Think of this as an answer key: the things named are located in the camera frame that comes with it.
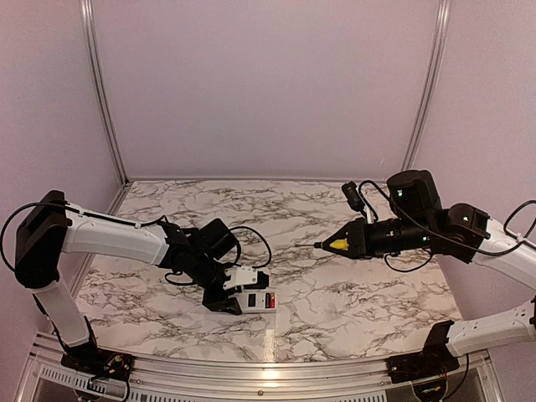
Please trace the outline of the yellow handled screwdriver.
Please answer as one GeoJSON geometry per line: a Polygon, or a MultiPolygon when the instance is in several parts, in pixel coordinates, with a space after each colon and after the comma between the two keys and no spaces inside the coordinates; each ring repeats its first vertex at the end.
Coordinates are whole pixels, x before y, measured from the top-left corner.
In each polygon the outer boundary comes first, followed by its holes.
{"type": "Polygon", "coordinates": [[[336,248],[346,248],[349,247],[347,239],[335,239],[335,240],[324,240],[318,241],[311,244],[295,244],[295,247],[313,247],[315,249],[320,249],[320,245],[330,245],[336,248]]]}

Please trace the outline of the white red remote control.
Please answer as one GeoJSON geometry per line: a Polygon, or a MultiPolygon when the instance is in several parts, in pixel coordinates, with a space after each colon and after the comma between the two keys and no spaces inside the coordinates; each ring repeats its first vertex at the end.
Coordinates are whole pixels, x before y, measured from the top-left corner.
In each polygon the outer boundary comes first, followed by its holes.
{"type": "Polygon", "coordinates": [[[273,313],[276,311],[276,294],[267,290],[242,291],[234,294],[243,314],[273,313]]]}

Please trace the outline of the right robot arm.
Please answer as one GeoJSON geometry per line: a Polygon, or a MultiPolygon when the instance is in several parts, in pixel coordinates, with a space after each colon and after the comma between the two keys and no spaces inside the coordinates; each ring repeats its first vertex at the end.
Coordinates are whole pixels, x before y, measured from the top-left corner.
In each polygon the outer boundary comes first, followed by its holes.
{"type": "MultiPolygon", "coordinates": [[[[381,193],[395,217],[381,220],[353,182],[342,186],[350,208],[361,217],[345,224],[314,246],[351,260],[387,259],[403,251],[425,250],[500,272],[535,287],[535,245],[506,224],[465,203],[445,209],[427,170],[405,170],[390,177],[381,193]]],[[[532,342],[535,302],[471,321],[435,324],[419,352],[387,360],[395,384],[440,376],[459,368],[458,359],[472,352],[532,342]]]]}

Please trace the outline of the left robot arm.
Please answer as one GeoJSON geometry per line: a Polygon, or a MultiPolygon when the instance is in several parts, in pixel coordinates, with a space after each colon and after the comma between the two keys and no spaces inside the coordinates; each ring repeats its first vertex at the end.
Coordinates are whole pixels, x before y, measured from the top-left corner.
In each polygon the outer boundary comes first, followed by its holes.
{"type": "Polygon", "coordinates": [[[119,219],[72,204],[57,190],[19,207],[5,223],[22,212],[27,216],[16,230],[14,260],[6,266],[50,321],[64,350],[61,363],[92,379],[127,381],[133,357],[98,346],[89,319],[63,279],[64,260],[79,257],[86,262],[103,255],[156,266],[172,275],[183,273],[203,289],[204,307],[235,315],[243,311],[235,293],[257,282],[254,269],[220,262],[240,246],[219,219],[202,229],[183,229],[166,217],[150,222],[119,219]]]}

